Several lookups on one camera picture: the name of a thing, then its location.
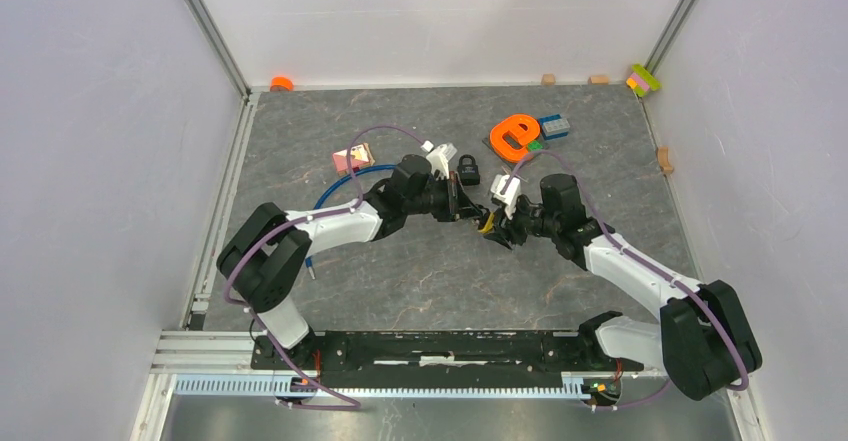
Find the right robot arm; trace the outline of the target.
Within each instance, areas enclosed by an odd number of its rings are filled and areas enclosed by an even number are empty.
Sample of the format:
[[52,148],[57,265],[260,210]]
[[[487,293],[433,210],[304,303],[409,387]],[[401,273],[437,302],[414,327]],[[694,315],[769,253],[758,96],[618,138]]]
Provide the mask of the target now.
[[698,281],[636,249],[587,213],[571,175],[549,175],[540,189],[542,200],[533,203],[517,177],[496,176],[490,186],[496,209],[485,238],[509,249],[529,237],[547,239],[563,259],[617,286],[655,319],[638,322],[609,311],[583,323],[577,353],[585,366],[602,369],[614,359],[634,361],[665,372],[692,400],[748,387],[763,359],[728,283]]

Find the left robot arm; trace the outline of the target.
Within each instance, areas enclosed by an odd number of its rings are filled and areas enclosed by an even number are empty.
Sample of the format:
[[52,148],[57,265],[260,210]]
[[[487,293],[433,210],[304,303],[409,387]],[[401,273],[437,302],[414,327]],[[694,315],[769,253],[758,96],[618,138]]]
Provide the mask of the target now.
[[257,207],[216,260],[228,282],[225,298],[256,317],[276,340],[281,361],[302,368],[313,358],[314,342],[291,291],[307,258],[384,239],[411,215],[484,226],[490,212],[469,198],[457,173],[443,173],[424,157],[407,155],[389,177],[348,203],[311,211],[284,211],[272,202]]

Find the black padlock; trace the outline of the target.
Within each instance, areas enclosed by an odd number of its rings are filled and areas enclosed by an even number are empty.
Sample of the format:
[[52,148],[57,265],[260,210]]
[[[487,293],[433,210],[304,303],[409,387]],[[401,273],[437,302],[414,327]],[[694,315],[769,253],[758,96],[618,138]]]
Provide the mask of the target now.
[[481,175],[476,158],[470,154],[464,154],[459,158],[457,174],[463,186],[478,186],[481,183]]

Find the yellow padlock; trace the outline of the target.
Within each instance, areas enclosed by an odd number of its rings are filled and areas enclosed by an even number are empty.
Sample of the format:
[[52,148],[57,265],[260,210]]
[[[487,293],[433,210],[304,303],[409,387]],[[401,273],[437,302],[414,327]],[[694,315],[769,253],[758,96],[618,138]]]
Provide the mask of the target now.
[[488,216],[486,217],[485,221],[482,222],[480,224],[480,226],[478,227],[478,232],[480,234],[488,234],[489,232],[491,232],[494,229],[494,220],[495,220],[495,213],[490,212],[488,214]]

